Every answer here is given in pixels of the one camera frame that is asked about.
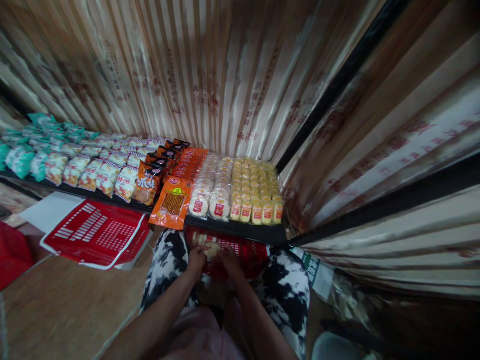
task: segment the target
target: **cow print pants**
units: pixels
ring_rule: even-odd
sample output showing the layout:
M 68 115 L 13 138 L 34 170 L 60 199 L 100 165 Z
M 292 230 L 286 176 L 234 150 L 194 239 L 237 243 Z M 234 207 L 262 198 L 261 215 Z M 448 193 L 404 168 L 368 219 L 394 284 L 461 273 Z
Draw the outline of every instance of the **cow print pants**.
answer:
M 181 231 L 166 229 L 161 233 L 146 279 L 141 312 L 187 269 L 189 252 L 190 247 Z M 289 251 L 274 250 L 268 266 L 251 285 L 293 350 L 304 359 L 310 286 L 302 261 Z M 195 290 L 185 306 L 199 306 Z

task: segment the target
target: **black shelf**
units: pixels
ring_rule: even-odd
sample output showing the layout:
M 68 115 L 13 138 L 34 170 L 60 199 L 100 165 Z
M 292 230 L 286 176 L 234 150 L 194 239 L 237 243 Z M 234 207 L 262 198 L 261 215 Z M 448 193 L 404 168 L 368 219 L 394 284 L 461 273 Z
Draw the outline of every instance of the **black shelf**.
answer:
M 16 181 L 20 181 L 27 184 L 32 184 L 34 186 L 47 188 L 53 191 L 98 201 L 100 203 L 115 205 L 120 208 L 125 208 L 129 210 L 135 210 L 145 214 L 151 214 L 152 211 L 154 210 L 153 206 L 147 206 L 136 200 L 132 200 L 130 203 L 126 203 L 118 196 L 113 196 L 113 198 L 109 198 L 100 190 L 91 192 L 88 190 L 71 187 L 66 184 L 56 186 L 55 184 L 51 183 L 48 180 L 37 182 L 32 176 L 27 176 L 25 179 L 22 180 L 17 175 L 15 175 L 15 173 L 10 169 L 6 169 L 5 171 L 0 171 L 0 178 L 7 180 L 7 181 L 0 181 L 0 182 L 3 182 L 7 186 L 10 186 L 11 188 L 14 188 L 22 192 L 23 194 L 30 196 L 31 198 L 34 198 L 36 200 L 41 200 L 41 199 L 39 199 L 38 196 L 34 195 L 28 189 L 21 188 L 18 185 L 8 180 L 16 180 Z M 185 223 L 187 225 L 196 226 L 199 228 L 204 228 L 204 229 L 212 230 L 218 233 L 232 235 L 239 238 L 244 238 L 244 239 L 248 239 L 248 240 L 252 240 L 252 241 L 256 241 L 259 243 L 264 243 L 272 246 L 283 246 L 288 243 L 287 234 L 285 232 L 285 227 L 283 225 L 255 226 L 255 225 L 246 224 L 246 223 L 237 222 L 237 221 L 230 221 L 230 222 L 216 221 L 212 218 L 208 218 L 208 220 L 202 220 L 192 215 L 186 216 Z
M 71 187 L 66 184 L 62 184 L 60 186 L 56 186 L 54 183 L 48 181 L 48 180 L 43 180 L 43 181 L 36 181 L 32 176 L 27 176 L 25 179 L 20 179 L 13 171 L 10 169 L 6 169 L 5 171 L 0 171 L 0 177 L 5 178 L 5 179 L 11 179 L 11 180 L 17 180 L 21 181 L 24 183 L 32 184 L 35 186 L 39 186 L 42 188 L 47 188 L 53 191 L 65 193 L 65 194 L 70 194 L 70 195 L 75 195 L 80 198 L 85 198 L 85 199 L 90 199 L 93 201 L 98 201 L 100 203 L 105 203 L 109 205 L 115 205 L 120 208 L 125 208 L 129 210 L 135 210 L 141 213 L 145 214 L 151 214 L 154 207 L 153 206 L 147 206 L 139 201 L 132 200 L 130 203 L 126 203 L 123 201 L 121 198 L 118 196 L 113 196 L 113 198 L 109 198 L 107 195 L 105 195 L 103 192 L 100 190 L 97 190 L 95 192 L 91 192 L 88 190 L 83 190 L 81 188 L 77 187 Z
M 284 225 L 252 225 L 238 221 L 216 221 L 209 217 L 207 220 L 187 215 L 187 225 L 212 230 L 218 233 L 232 235 L 271 246 L 284 246 L 288 243 Z

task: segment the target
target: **beige curtain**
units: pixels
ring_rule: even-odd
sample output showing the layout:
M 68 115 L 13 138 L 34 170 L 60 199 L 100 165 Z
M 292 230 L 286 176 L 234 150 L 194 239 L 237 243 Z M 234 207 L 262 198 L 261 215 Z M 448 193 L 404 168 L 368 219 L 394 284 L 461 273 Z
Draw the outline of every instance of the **beige curtain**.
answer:
M 282 154 L 383 0 L 2 0 L 2 80 L 89 129 Z
M 306 232 L 480 148 L 471 1 L 413 1 L 281 174 Z
M 302 248 L 369 285 L 480 300 L 480 186 Z

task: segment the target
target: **floor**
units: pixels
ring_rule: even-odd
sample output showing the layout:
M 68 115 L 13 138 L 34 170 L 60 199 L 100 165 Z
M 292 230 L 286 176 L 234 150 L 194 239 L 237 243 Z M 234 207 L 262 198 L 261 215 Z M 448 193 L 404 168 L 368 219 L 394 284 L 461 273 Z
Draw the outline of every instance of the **floor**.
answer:
M 39 245 L 42 235 L 30 224 L 21 230 L 27 235 L 36 263 L 0 292 L 3 360 L 99 359 L 139 313 L 152 247 L 161 229 L 156 229 L 131 271 L 79 266 L 43 250 Z M 330 317 L 329 311 L 312 291 L 309 355 L 322 331 L 320 319 Z

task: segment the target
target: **white paper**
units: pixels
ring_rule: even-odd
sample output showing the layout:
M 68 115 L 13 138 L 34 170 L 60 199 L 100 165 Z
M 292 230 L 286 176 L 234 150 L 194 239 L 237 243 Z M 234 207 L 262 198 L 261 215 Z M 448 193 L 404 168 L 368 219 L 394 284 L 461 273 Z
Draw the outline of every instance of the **white paper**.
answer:
M 62 192 L 54 192 L 28 208 L 19 216 L 45 234 L 55 227 L 85 199 Z
M 327 301 L 330 296 L 334 272 L 335 267 L 320 261 L 312 288 L 325 301 Z

